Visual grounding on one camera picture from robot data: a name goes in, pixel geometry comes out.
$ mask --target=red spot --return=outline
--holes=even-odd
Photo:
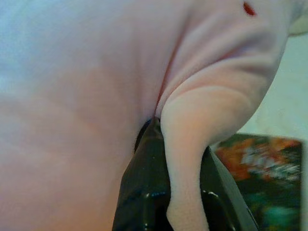
[[[256,15],[256,12],[254,11],[254,9],[247,3],[247,2],[244,2],[244,10],[246,11],[246,13],[250,16],[255,16]]]

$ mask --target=glossy black surface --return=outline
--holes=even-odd
[[[209,148],[205,150],[200,172],[202,202],[207,208],[210,230],[256,231],[254,219],[230,173],[213,155]],[[159,119],[154,118],[138,135],[135,155],[121,181],[112,230],[173,231],[166,218],[169,201],[164,140]]]

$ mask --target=black plastic object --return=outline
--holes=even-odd
[[[201,163],[200,190],[211,231],[257,231],[235,181],[209,148]],[[113,231],[173,231],[166,211],[170,181],[158,118],[141,129],[135,155],[121,182]]]
[[[172,231],[166,218],[170,180],[157,118],[141,129],[136,147],[122,178],[112,230]]]
[[[211,231],[258,230],[232,175],[210,148],[201,162],[200,189]]]

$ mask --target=light pink cloth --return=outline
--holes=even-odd
[[[251,0],[255,16],[243,3],[2,0],[0,231],[111,230],[122,174],[154,114],[168,219],[175,231],[207,230],[201,154],[256,110],[303,1]]]

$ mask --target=pink fabric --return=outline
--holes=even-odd
[[[248,2],[255,16],[242,0],[2,0],[0,230],[111,230],[154,114],[169,221],[207,230],[201,154],[258,107],[301,13],[301,0]]]

